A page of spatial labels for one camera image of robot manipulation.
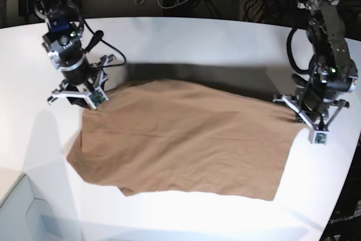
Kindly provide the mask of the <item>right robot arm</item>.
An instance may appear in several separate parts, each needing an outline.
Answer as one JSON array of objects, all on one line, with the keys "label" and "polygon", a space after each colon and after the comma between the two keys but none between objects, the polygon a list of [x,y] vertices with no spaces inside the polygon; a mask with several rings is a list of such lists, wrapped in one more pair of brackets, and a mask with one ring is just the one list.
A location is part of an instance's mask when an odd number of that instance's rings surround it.
[{"label": "right robot arm", "polygon": [[101,42],[122,57],[121,65],[127,63],[126,56],[103,39],[101,30],[92,31],[90,42],[82,46],[83,32],[89,25],[83,17],[80,0],[35,0],[34,10],[48,27],[42,46],[50,62],[64,77],[52,91],[48,104],[67,99],[72,105],[97,109],[108,100],[104,90],[108,80],[105,69],[113,66],[111,62],[115,56],[104,55],[97,63],[90,63],[87,54]]}]

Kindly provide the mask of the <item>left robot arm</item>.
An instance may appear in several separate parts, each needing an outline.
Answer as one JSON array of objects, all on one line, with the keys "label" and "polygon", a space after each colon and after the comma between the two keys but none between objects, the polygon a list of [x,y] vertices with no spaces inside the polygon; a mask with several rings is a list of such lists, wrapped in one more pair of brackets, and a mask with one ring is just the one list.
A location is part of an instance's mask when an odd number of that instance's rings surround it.
[{"label": "left robot arm", "polygon": [[292,109],[310,129],[310,142],[324,144],[329,126],[338,113],[349,107],[339,96],[356,87],[358,70],[345,40],[345,25],[337,11],[340,0],[296,0],[298,9],[309,12],[307,37],[313,55],[307,69],[301,69],[292,54],[293,27],[287,38],[287,56],[297,85],[294,95],[275,96]]}]

